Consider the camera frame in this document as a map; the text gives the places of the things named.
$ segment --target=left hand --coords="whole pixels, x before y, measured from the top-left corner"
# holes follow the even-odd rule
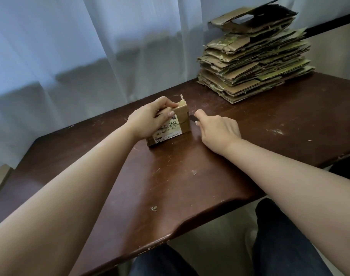
[[[162,96],[134,111],[128,117],[126,125],[136,140],[148,138],[174,115],[172,111],[174,107],[177,107],[177,103]],[[166,109],[159,116],[156,116],[156,113],[164,108]]]

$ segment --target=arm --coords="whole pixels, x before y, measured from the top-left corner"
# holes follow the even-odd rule
[[[175,106],[161,97],[134,111],[125,125],[6,218],[0,224],[0,275],[68,275],[129,152],[163,125]]]
[[[235,120],[195,116],[202,141],[265,191],[333,264],[350,275],[350,180],[241,139]]]

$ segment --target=leg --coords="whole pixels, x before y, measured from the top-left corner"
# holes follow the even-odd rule
[[[271,199],[256,208],[258,233],[253,246],[256,276],[332,276],[302,232]]]
[[[167,244],[137,257],[129,276],[196,276],[197,272]]]

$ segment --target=curtain fold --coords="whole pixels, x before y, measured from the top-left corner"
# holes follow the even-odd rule
[[[0,165],[34,140],[196,77],[208,22],[270,0],[0,0]],[[293,27],[350,0],[279,0]]]

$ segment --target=right hand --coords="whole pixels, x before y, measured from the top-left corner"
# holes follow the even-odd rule
[[[224,155],[228,145],[241,139],[237,122],[228,117],[208,116],[202,109],[195,112],[202,142],[213,152]]]

